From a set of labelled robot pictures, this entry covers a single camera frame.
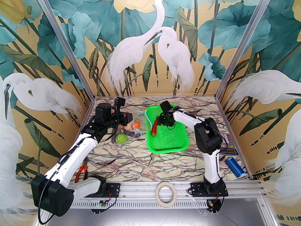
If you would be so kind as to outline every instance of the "marble surface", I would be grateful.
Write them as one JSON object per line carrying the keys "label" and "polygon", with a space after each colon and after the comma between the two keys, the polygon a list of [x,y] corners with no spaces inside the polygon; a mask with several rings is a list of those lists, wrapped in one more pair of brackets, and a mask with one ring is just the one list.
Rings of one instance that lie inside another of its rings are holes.
{"label": "marble surface", "polygon": [[[113,97],[98,98],[90,117],[95,115],[95,108],[101,102],[114,104]],[[159,105],[168,100],[171,104],[178,105],[192,114],[202,117],[212,117],[217,122],[221,133],[228,133],[223,118],[217,108],[214,97],[129,97],[126,105]],[[133,112],[145,110],[142,106],[129,106],[122,111]],[[202,181],[205,172],[202,152],[195,142],[194,132],[187,129],[189,147],[182,152],[153,154],[147,148],[146,136],[119,146],[110,140],[99,143],[88,154],[89,175],[99,174],[107,178],[108,182],[135,182],[135,181]],[[236,177],[225,164],[231,156],[220,157],[220,173],[224,180],[235,180]],[[244,168],[239,156],[233,156]]]}

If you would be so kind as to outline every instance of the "blue battery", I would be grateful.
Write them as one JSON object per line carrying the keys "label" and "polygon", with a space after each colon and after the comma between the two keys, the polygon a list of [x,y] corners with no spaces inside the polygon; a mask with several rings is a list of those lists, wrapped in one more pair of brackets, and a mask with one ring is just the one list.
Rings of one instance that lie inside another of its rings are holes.
{"label": "blue battery", "polygon": [[246,173],[233,157],[225,160],[225,163],[237,178]]}

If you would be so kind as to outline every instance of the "wallpaper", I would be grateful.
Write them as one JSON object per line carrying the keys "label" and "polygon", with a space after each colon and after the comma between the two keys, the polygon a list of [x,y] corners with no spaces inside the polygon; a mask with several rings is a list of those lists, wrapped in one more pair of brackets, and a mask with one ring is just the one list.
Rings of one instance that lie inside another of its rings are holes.
{"label": "wallpaper", "polygon": [[0,0],[1,225],[31,225],[30,182],[70,148],[90,103],[54,39],[37,0]]}
{"label": "wallpaper", "polygon": [[102,96],[214,94],[258,1],[49,0]]}
{"label": "wallpaper", "polygon": [[267,37],[250,43],[220,97],[281,225],[301,224],[301,0],[271,0]]}

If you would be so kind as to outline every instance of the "green plastic tray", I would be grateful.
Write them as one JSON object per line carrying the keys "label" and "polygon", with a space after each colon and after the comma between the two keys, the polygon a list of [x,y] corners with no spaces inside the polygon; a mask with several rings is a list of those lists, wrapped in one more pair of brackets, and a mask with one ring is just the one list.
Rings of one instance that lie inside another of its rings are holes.
{"label": "green plastic tray", "polygon": [[[161,113],[162,110],[159,105],[150,106],[146,109],[146,114],[152,125]],[[145,118],[145,123],[149,125],[147,118]],[[175,122],[173,129],[168,129],[167,126],[163,125],[157,126],[157,135],[153,137],[151,132],[148,131],[146,138],[148,149],[155,154],[180,152],[186,150],[189,146],[185,126],[180,122]]]}

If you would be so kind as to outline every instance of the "red pliers handle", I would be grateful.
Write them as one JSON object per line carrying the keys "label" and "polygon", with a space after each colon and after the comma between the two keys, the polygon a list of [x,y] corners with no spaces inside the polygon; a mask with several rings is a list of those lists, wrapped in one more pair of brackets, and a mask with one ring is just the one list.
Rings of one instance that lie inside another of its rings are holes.
{"label": "red pliers handle", "polygon": [[79,181],[80,174],[82,173],[83,170],[84,170],[84,178],[83,178],[83,180],[86,180],[86,179],[87,179],[87,177],[88,177],[88,172],[87,172],[88,166],[87,166],[87,162],[88,162],[88,158],[85,157],[84,162],[83,162],[83,165],[79,168],[79,171],[78,171],[78,173],[77,173],[77,175],[76,175],[76,179],[75,179],[75,182],[76,182],[76,183]]}

